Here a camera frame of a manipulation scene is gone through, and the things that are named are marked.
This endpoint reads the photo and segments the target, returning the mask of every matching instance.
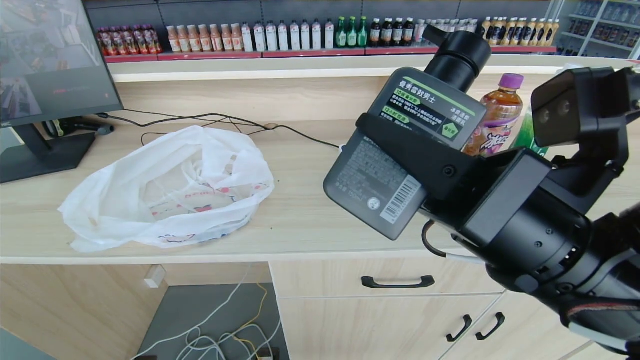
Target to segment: monitor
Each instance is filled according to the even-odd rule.
[[[34,124],[122,110],[82,0],[2,0],[0,127],[24,145],[0,155],[0,183],[76,168],[93,133],[45,140]]]

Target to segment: gray floor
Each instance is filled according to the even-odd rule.
[[[172,286],[167,291],[156,316],[147,331],[140,347],[146,350],[155,342],[176,336],[204,320],[212,311],[222,304],[235,285],[208,286]],[[262,313],[255,321],[269,338],[278,325],[278,306],[272,284],[264,284],[269,291],[264,301]],[[201,326],[202,334],[218,340],[224,332],[232,332],[242,324],[251,320],[258,312],[260,300],[264,292],[256,284],[240,285],[231,301],[218,311],[207,323]],[[257,329],[248,329],[241,333],[241,338],[250,340],[259,347],[264,339]],[[189,338],[196,338],[196,332]],[[280,359],[289,360],[282,328],[271,340],[272,347],[280,348]],[[156,355],[157,360],[175,360],[185,347],[185,339],[181,337],[156,346],[146,355]],[[221,345],[227,360],[245,360],[248,354],[237,341],[229,340]],[[185,360],[196,360],[203,352],[194,351]],[[216,359],[215,350],[210,351],[203,360]]]

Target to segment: drawer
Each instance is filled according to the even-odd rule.
[[[377,295],[437,295],[500,293],[504,289],[486,274],[484,265],[437,257],[269,262],[280,298]],[[368,288],[362,277],[377,284],[401,286],[432,276],[422,288]]]

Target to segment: green bottle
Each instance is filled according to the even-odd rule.
[[[358,31],[358,47],[367,47],[367,17],[360,18],[360,31]]]
[[[335,32],[335,46],[345,47],[347,45],[347,33],[344,31],[344,16],[338,18],[338,29]]]
[[[356,17],[349,18],[349,32],[347,32],[347,46],[356,47],[358,42],[358,33],[356,32]]]

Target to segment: monitor stand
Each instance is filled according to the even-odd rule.
[[[33,124],[14,126],[24,145],[0,154],[0,184],[78,167],[95,133],[45,140]]]

